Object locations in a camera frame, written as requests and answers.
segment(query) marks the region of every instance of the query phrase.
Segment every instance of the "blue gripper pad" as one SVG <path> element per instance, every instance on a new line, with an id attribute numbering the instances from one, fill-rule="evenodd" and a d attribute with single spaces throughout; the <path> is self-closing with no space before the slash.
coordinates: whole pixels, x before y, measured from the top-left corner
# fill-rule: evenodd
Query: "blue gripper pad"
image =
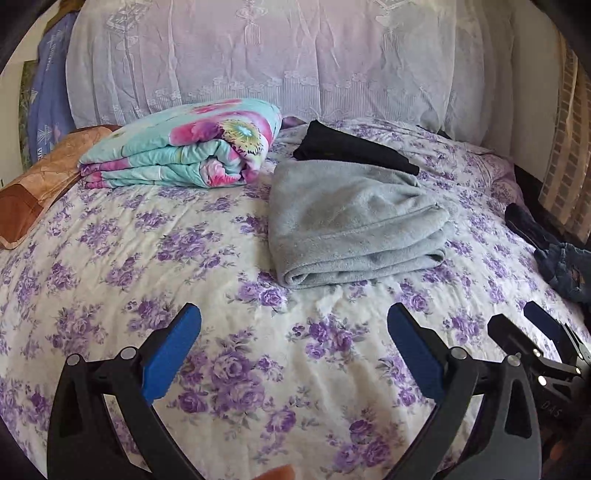
<path id="1" fill-rule="evenodd" d="M 546 313 L 536 302 L 529 301 L 523 307 L 523 315 L 550 340 L 558 344 L 562 334 L 562 325 Z"/>
<path id="2" fill-rule="evenodd" d="M 431 353 L 417 329 L 422 329 L 404 307 L 392 305 L 388 311 L 388 333 L 402 355 L 423 396 L 436 403 L 445 397 L 443 366 Z"/>
<path id="3" fill-rule="evenodd" d="M 148 403 L 166 395 L 178 369 L 201 332 L 201 312 L 187 303 L 170 325 L 160 347 L 144 364 L 142 394 Z"/>

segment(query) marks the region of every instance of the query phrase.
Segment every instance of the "curtain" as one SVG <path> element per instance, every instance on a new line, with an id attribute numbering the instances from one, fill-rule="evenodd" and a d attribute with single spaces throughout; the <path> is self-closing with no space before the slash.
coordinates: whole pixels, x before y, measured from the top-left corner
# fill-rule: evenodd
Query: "curtain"
<path id="1" fill-rule="evenodd" d="M 583 243 L 591 232 L 591 82 L 560 36 L 563 61 L 556 129 L 540 203 Z"/>

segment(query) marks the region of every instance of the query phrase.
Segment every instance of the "folded gray fleece blanket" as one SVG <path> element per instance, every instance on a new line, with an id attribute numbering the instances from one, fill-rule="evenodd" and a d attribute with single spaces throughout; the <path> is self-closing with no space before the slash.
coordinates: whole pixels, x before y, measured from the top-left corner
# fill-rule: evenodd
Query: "folded gray fleece blanket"
<path id="1" fill-rule="evenodd" d="M 416 177 L 340 161 L 279 163 L 269 210 L 271 256 L 287 288 L 436 267 L 452 231 Z"/>

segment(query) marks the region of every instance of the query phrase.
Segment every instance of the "quilted bedspread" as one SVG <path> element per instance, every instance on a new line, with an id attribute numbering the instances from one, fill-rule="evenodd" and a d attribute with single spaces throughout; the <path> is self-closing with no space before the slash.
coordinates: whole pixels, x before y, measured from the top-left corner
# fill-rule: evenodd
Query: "quilted bedspread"
<path id="1" fill-rule="evenodd" d="M 275 283 L 272 171 L 305 126 L 280 133 L 258 183 L 211 191 L 76 186 L 30 241 L 0 252 L 0 415 L 41 471 L 66 356 L 97 360 L 138 346 L 186 302 L 201 309 L 203 330 L 155 408 L 209 479 L 246 480 L 284 463 L 305 479 L 381 479 L 433 408 L 388 337 L 386 313 L 397 301 L 475 358 L 504 356 L 486 334 L 496 313 L 556 357 L 521 313 L 529 300 L 590 340 L 578 308 L 548 287 L 533 248 L 504 225 L 505 206 L 521 201 L 510 162 L 404 124 L 335 126 L 401 151 L 421 167 L 424 187 L 448 202 L 455 232 L 441 266 L 300 291 Z M 142 465 L 108 403 L 126 451 Z M 461 451 L 477 406 L 446 462 Z"/>

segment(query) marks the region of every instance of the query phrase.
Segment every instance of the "silver bolt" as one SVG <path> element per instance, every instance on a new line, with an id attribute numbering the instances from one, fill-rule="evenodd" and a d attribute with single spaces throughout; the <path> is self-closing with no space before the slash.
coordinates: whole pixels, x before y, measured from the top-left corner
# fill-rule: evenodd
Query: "silver bolt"
<path id="1" fill-rule="evenodd" d="M 68 359 L 66 360 L 66 363 L 68 365 L 70 365 L 71 367 L 73 367 L 74 365 L 78 365 L 79 361 L 80 361 L 80 355 L 78 355 L 77 353 L 74 353 L 74 355 L 70 355 L 68 357 Z"/>
<path id="2" fill-rule="evenodd" d="M 463 348 L 455 346 L 452 348 L 452 357 L 456 360 L 465 360 L 468 357 L 468 354 Z"/>
<path id="3" fill-rule="evenodd" d="M 515 355 L 509 355 L 507 357 L 507 363 L 512 367 L 518 367 L 521 365 L 521 361 L 519 360 L 519 357 L 517 357 Z"/>
<path id="4" fill-rule="evenodd" d="M 135 348 L 132 346 L 127 346 L 121 350 L 119 355 L 123 360 L 131 360 L 133 357 L 135 357 Z"/>

